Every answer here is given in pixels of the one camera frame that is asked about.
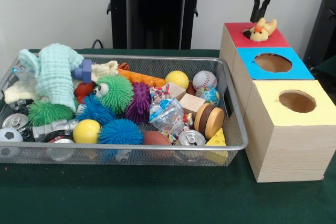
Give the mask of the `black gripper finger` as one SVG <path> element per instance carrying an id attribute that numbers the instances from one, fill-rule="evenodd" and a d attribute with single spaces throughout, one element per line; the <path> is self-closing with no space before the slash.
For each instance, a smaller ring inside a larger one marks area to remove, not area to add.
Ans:
<path id="1" fill-rule="evenodd" d="M 270 3 L 270 0 L 263 0 L 262 5 L 259 9 L 259 14 L 258 14 L 259 19 L 261 19 L 265 16 L 267 6 L 269 5 L 269 3 Z"/>
<path id="2" fill-rule="evenodd" d="M 260 0 L 254 0 L 254 6 L 250 17 L 251 23 L 256 23 L 259 21 L 259 6 Z"/>

